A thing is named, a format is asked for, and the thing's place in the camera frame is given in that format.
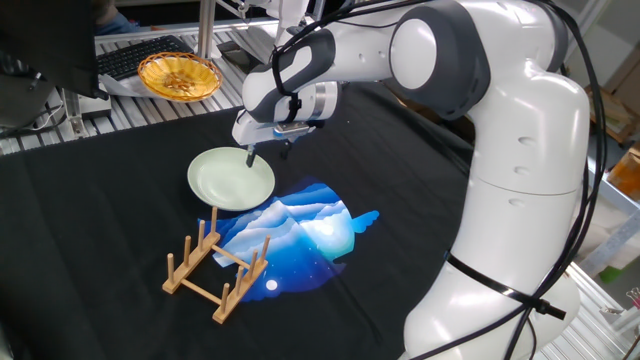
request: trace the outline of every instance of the blue cloth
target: blue cloth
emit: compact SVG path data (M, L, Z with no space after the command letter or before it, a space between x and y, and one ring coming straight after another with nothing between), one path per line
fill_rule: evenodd
M131 24L124 15L118 13L109 23L96 27L96 36L137 32L138 28Z

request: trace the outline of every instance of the cardboard box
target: cardboard box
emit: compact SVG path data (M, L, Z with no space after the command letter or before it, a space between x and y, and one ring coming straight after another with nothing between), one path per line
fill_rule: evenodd
M640 142L613 167L607 181L635 201L640 200Z
M585 91L591 103L591 122L595 123L591 87L587 86ZM610 92L600 89L600 93L607 121L607 134L619 144L630 141L630 138L640 131L640 115Z

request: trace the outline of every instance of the wooden slat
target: wooden slat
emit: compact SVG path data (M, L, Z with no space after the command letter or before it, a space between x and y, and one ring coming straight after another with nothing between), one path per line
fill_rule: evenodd
M185 266L184 264L180 264L177 269L175 269L173 273L174 281L171 282L169 279L162 284L162 290L168 292L169 294L173 294L176 289L182 283L182 280L186 279L189 274L193 271L193 269L198 266L198 264L204 259L209 251L211 251L211 246L215 245L220 240L220 235L217 233L209 234L204 238L204 246L202 249L196 247L189 255L189 266Z
M269 263L267 261L259 261L255 266L254 275L249 276L249 274L247 274L242 278L240 289L234 289L234 291L229 294L224 311L222 311L222 307L218 308L218 310L213 314L213 320L222 324L227 317L229 317L233 309L240 303L240 300L242 300L242 297L247 293L247 291L249 291L264 269L267 268L268 264Z
M247 264L244 260L240 259L239 257L237 257L237 256L233 255L232 253L228 252L227 250L225 250L225 249L223 249L223 248L221 248L221 247L219 247L219 246L217 246L217 245L213 245L213 246L211 246L211 248L212 248L214 251L217 251L217 252L219 252L220 254L222 254L222 255L224 255L224 256L226 256L226 257L228 257L229 259L231 259L231 260L235 261L235 262L236 262L236 264L238 264L238 265L240 265L240 266L244 267L245 269L248 269L248 268L250 268L250 267L251 267L251 266L250 266L249 264Z
M213 301L214 303L220 305L221 301L219 298L217 298L216 296L210 294L209 292L205 291L203 288L199 287L198 285L192 283L191 281L187 280L187 279L182 279L182 281L180 281L182 283L182 285L188 287L189 289L197 292L198 294L204 296L205 298L209 299L210 301Z

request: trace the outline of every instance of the white wall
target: white wall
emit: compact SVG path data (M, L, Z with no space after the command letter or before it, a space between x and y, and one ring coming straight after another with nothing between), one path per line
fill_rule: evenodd
M584 35L593 66L601 85L606 84L622 62L640 43L640 1L611 0L602 16ZM586 69L579 51L569 57L571 77L588 85Z

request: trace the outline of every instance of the keyboard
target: keyboard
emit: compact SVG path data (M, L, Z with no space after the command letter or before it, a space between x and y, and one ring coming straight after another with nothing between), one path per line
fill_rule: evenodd
M193 49L173 35L162 36L98 56L98 73L115 80L126 79L138 74L138 65L144 59L161 52L193 54Z

